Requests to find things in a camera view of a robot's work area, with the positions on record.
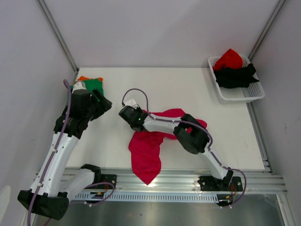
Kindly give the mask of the pink t shirt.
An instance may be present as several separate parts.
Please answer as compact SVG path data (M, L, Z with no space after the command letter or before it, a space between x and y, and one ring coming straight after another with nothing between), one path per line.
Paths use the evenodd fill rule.
M156 120L158 126L151 126L148 131L143 126L143 131L136 131L129 143L128 149L131 152L131 164L133 173L146 185L149 185L161 171L160 145L165 138L176 140L174 128L178 122L171 122L171 128L166 129L168 122Z

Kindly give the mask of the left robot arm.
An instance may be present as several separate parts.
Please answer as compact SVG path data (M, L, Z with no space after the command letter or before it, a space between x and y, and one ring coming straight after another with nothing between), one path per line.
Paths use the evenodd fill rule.
M60 220L71 200L84 188L104 184L100 167L84 164L78 173L61 184L69 157L88 123L111 109L111 101L94 89L73 89L62 115L56 120L52 144L42 168L29 190L21 190L18 201L28 210Z

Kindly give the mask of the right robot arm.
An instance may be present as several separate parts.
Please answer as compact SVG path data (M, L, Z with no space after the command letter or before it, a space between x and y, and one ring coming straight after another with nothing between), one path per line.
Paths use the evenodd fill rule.
M210 188L225 190L232 183L233 171L222 166L217 156L209 152L211 138L207 123L197 120L180 108L147 113L140 107L124 106L119 116L134 134L129 142L133 173L149 185L161 171L160 146L164 139L177 140L185 151L200 154L210 169Z

